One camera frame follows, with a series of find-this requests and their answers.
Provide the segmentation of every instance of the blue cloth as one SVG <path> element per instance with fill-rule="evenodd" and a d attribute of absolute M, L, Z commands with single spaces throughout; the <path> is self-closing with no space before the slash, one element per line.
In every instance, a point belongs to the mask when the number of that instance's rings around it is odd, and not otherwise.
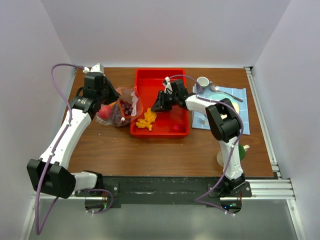
<path fill-rule="evenodd" d="M 236 101 L 239 105 L 240 109 L 240 117 L 243 121 L 243 134 L 250 135 L 250 126 L 249 126 L 249 112 L 248 112 L 248 101 L 247 101 L 247 91 L 245 88 L 238 89 L 238 88 L 228 88 L 219 86 L 219 90 L 224 91 L 226 93 L 232 94 L 240 99 L 243 100 L 243 102 Z M 196 92 L 196 86 L 193 87 L 193 92 Z M 199 94 L 201 97 L 206 98 L 207 96 L 213 94 L 213 92 L 208 87 L 203 93 Z M 205 122 L 208 121 L 208 118 L 199 112 L 192 112 L 192 127 L 194 129 L 206 129 L 210 130 L 210 127 L 208 125 L 201 124 L 199 120 L 204 120 Z"/>

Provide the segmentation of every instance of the orange toy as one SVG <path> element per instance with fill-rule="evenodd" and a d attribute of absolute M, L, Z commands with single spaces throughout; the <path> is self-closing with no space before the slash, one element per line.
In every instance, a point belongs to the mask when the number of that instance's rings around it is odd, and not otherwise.
<path fill-rule="evenodd" d="M 151 111 L 151 108 L 148 108 L 144 113 L 144 119 L 139 118 L 135 125 L 140 129 L 147 128 L 149 131 L 152 131 L 152 123 L 156 121 L 156 118 L 157 114 Z"/>

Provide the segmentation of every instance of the white mug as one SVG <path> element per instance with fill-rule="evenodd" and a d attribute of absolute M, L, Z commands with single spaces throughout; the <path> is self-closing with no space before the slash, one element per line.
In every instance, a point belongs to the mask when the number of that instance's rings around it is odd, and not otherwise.
<path fill-rule="evenodd" d="M 211 82 L 205 76 L 198 77 L 196 82 L 199 83 L 199 85 L 201 87 L 200 93 L 203 93 L 204 90 L 211 85 Z"/>

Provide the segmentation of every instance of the spoon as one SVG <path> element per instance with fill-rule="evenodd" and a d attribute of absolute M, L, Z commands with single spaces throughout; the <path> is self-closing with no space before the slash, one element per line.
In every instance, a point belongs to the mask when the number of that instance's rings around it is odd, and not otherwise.
<path fill-rule="evenodd" d="M 243 100 L 242 100 L 241 98 L 238 98 L 238 97 L 236 97 L 236 96 L 233 96 L 233 95 L 231 95 L 230 93 L 227 93 L 227 92 L 225 92 L 225 91 L 219 90 L 218 87 L 215 86 L 213 83 L 210 85 L 210 89 L 211 89 L 211 91 L 214 92 L 214 93 L 228 94 L 230 97 L 233 97 L 235 100 L 239 101 L 240 103 L 243 102 Z"/>

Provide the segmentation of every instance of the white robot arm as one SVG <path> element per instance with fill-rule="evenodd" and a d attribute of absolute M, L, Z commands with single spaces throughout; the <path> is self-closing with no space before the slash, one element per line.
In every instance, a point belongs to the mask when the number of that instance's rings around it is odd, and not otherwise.
<path fill-rule="evenodd" d="M 230 100 L 222 99 L 221 104 L 194 93 L 188 93 L 181 79 L 170 81 L 169 77 L 166 77 L 163 84 L 165 89 L 158 92 L 158 97 L 151 110 L 165 112 L 170 111 L 172 106 L 178 105 L 181 108 L 207 116 L 211 133 L 220 143 L 223 170 L 225 171 L 227 168 L 223 179 L 225 190 L 230 192 L 243 185 L 245 175 L 240 163 L 237 141 L 240 135 L 241 120 L 237 118 L 234 111 L 225 106 L 233 108 Z"/>
<path fill-rule="evenodd" d="M 73 191 L 104 188 L 100 173 L 91 171 L 70 173 L 67 171 L 71 155 L 81 135 L 100 110 L 101 104 L 110 104 L 119 98 L 119 94 L 103 74 L 102 65 L 97 64 L 91 71 L 85 69 L 84 72 L 86 73 L 84 86 L 79 89 L 70 103 L 72 108 L 71 121 L 69 122 L 70 113 L 68 112 L 50 146 L 39 159 L 31 159 L 27 165 L 28 174 L 35 191 L 38 188 L 44 166 L 50 158 L 41 193 L 66 199 Z M 232 106 L 228 99 L 222 101 Z M 182 108 L 208 116 L 211 132 L 220 143 L 223 163 L 226 167 L 232 147 L 238 149 L 238 142 L 235 146 L 234 143 L 239 135 L 240 123 L 234 113 L 227 107 L 224 108 L 209 99 L 201 98 L 193 93 L 189 94 L 182 80 L 167 82 L 165 92 L 159 91 L 152 110 L 155 112 L 169 111 L 173 105 L 179 105 Z M 57 145 L 55 152 L 52 153 L 52 149 L 58 138 L 61 137 L 66 125 L 69 125 L 69 127 Z M 224 182 L 229 191 L 245 183 L 239 151 L 237 150 L 231 156 Z"/>
<path fill-rule="evenodd" d="M 97 64 L 91 68 L 84 68 L 84 86 L 81 87 L 70 102 L 72 119 L 67 112 L 60 130 L 50 146 L 39 159 L 31 159 L 27 164 L 27 171 L 36 191 L 43 173 L 45 164 L 50 160 L 41 186 L 41 193 L 60 198 L 68 198 L 73 191 L 83 189 L 103 189 L 102 175 L 97 172 L 83 171 L 70 173 L 67 171 L 70 157 L 84 130 L 91 123 L 101 104 L 110 104 L 119 98 L 110 81 L 104 75 L 104 67 Z"/>

